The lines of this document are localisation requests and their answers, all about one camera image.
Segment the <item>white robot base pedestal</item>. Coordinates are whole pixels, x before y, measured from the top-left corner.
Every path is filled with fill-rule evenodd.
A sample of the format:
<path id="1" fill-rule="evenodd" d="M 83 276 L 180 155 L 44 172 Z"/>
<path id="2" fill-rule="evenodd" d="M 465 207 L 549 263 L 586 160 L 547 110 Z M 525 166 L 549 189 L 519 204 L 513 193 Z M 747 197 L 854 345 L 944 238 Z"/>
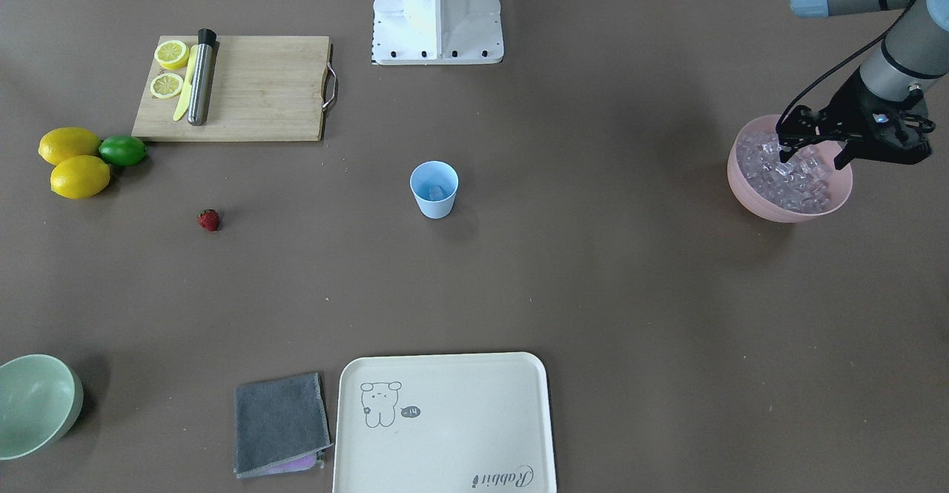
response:
<path id="1" fill-rule="evenodd" d="M 500 0 L 374 0 L 371 62 L 475 65 L 503 61 Z"/>

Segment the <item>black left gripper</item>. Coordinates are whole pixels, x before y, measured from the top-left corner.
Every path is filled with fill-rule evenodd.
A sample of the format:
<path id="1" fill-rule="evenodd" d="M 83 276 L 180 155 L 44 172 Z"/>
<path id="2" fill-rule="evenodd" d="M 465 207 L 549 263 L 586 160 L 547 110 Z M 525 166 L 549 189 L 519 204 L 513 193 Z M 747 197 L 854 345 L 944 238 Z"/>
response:
<path id="1" fill-rule="evenodd" d="M 887 100 L 869 90 L 855 71 L 824 109 L 787 109 L 776 124 L 778 159 L 788 163 L 807 146 L 833 141 L 841 146 L 833 160 L 836 170 L 861 159 L 921 162 L 932 154 L 929 134 L 935 127 L 920 87 L 912 85 L 901 99 Z"/>

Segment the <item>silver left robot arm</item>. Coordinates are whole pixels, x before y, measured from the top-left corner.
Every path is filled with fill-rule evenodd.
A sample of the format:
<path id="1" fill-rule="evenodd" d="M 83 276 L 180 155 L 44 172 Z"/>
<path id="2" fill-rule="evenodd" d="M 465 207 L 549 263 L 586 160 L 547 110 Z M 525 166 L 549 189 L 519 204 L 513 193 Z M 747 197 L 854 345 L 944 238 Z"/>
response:
<path id="1" fill-rule="evenodd" d="M 948 70 L 948 0 L 790 0 L 803 18 L 898 10 L 899 17 L 862 47 L 867 60 L 826 107 L 795 98 L 776 124 L 782 162 L 820 142 L 840 142 L 834 166 L 854 159 L 915 165 L 931 153 L 925 92 Z"/>

